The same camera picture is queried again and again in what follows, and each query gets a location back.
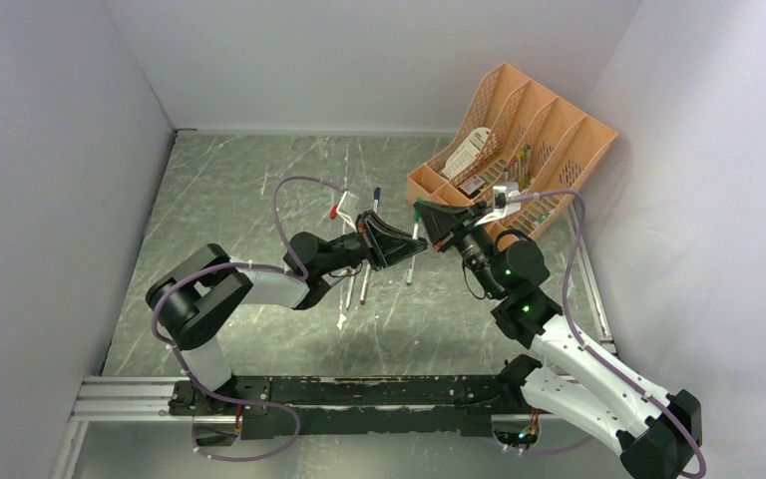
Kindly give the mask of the white pen blue cap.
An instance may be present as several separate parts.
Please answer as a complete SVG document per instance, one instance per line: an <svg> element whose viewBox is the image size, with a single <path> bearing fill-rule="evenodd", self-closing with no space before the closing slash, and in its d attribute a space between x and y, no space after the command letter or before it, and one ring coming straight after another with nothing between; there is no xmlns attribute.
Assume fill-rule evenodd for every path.
<svg viewBox="0 0 766 479"><path fill-rule="evenodd" d="M373 203L372 203L372 211L375 214L379 213L380 197L381 197L381 188L375 187L373 190Z"/></svg>

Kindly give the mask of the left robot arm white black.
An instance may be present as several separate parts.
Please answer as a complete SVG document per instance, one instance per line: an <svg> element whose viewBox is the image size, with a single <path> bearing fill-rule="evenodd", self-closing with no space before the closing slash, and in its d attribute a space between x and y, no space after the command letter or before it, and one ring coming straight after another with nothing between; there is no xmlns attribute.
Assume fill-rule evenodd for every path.
<svg viewBox="0 0 766 479"><path fill-rule="evenodd" d="M387 225L371 211L360 214L355 230L335 239L295 234L282 266L234 261L221 246L209 243L149 288L152 328L180 353L186 371L200 383L196 402L221 415L234 405L236 387L217 334L240 305L306 310L330 291L328 278L338 271L363 264L380 270L427 246L425 239Z"/></svg>

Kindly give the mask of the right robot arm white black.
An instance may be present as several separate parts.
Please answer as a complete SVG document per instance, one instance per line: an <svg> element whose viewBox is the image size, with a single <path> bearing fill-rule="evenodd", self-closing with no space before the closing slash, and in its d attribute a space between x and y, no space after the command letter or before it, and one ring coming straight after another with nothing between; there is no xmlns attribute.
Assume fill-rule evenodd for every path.
<svg viewBox="0 0 766 479"><path fill-rule="evenodd" d="M644 378L586 335L541 289L550 273L538 245L516 239L500 248L480 221L485 203L413 206L433 248L454 248L496 302L499 330L526 354L507 365L498 390L509 412L530 405L556 415L612 450L633 478L691 477L700 459L699 400Z"/></svg>

